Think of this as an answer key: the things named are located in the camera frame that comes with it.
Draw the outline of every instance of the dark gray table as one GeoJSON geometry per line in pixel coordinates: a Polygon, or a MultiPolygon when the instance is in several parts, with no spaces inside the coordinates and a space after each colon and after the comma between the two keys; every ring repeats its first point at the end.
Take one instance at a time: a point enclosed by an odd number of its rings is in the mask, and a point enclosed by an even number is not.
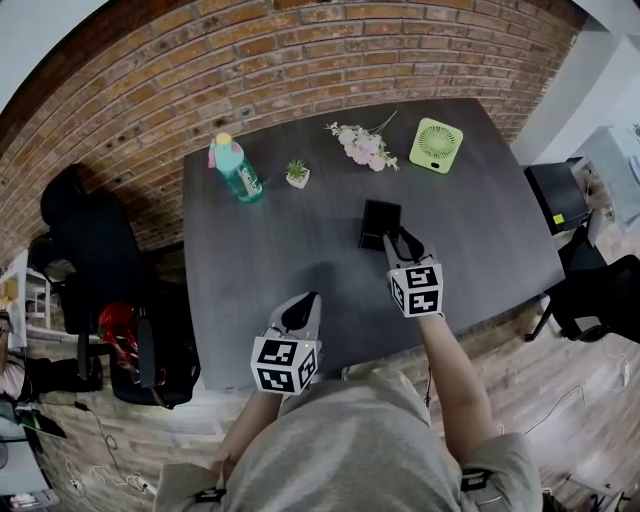
{"type": "Polygon", "coordinates": [[[540,207],[476,100],[377,105],[311,117],[238,138],[264,198],[240,204],[207,150],[185,158],[184,234],[191,313],[205,386],[243,387],[254,336],[271,311],[309,290],[323,301],[325,370],[420,344],[387,291],[384,253],[358,248],[368,198],[402,205],[403,225],[443,264],[444,312],[454,331],[520,304],[564,278],[540,207]],[[324,127],[374,127],[397,110],[383,139],[400,171],[375,173],[344,154],[324,127]],[[420,119],[461,129],[449,174],[408,161],[420,119]],[[304,190],[285,181],[292,158],[311,169],[304,190]]]}

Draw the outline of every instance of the pink artificial flower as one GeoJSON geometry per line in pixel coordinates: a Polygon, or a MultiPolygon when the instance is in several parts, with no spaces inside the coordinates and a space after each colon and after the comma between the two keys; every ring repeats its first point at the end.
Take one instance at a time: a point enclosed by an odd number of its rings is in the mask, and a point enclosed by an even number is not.
{"type": "Polygon", "coordinates": [[[374,140],[374,138],[369,135],[362,135],[358,137],[356,144],[370,155],[375,155],[380,149],[378,141],[374,140]]]}
{"type": "Polygon", "coordinates": [[[353,159],[357,164],[367,165],[371,161],[371,153],[358,146],[353,154],[353,159]]]}
{"type": "Polygon", "coordinates": [[[369,162],[369,167],[371,167],[376,172],[380,172],[382,169],[384,169],[384,166],[384,160],[378,155],[373,155],[371,161],[369,162]]]}
{"type": "Polygon", "coordinates": [[[351,129],[347,129],[343,131],[338,136],[338,140],[340,141],[340,144],[342,144],[343,146],[347,146],[351,144],[355,138],[356,138],[356,135],[355,133],[353,133],[353,130],[351,129]]]}

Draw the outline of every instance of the black box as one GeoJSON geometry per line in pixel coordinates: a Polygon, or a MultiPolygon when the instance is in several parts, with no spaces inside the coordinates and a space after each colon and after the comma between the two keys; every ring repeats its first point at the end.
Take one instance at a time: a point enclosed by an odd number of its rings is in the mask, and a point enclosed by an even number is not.
{"type": "Polygon", "coordinates": [[[384,251],[382,235],[385,233],[397,242],[401,214],[402,207],[399,204],[367,199],[362,217],[360,248],[384,251]]]}
{"type": "Polygon", "coordinates": [[[532,165],[524,171],[524,175],[552,235],[570,231],[587,221],[589,207],[569,164],[532,165]]]}

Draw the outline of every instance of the yellow bottle cap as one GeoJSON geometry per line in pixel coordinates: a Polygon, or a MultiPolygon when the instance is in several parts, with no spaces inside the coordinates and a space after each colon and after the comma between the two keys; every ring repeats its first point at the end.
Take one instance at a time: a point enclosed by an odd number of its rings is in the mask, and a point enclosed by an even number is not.
{"type": "Polygon", "coordinates": [[[219,133],[216,137],[216,144],[231,144],[231,135],[228,133],[219,133]]]}

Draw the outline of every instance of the small potted plant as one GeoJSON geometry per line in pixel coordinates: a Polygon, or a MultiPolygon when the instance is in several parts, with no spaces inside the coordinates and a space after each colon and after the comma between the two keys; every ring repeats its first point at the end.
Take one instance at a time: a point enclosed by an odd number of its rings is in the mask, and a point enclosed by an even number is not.
{"type": "Polygon", "coordinates": [[[303,189],[309,181],[310,173],[302,160],[291,160],[287,164],[287,181],[293,187],[303,189]]]}

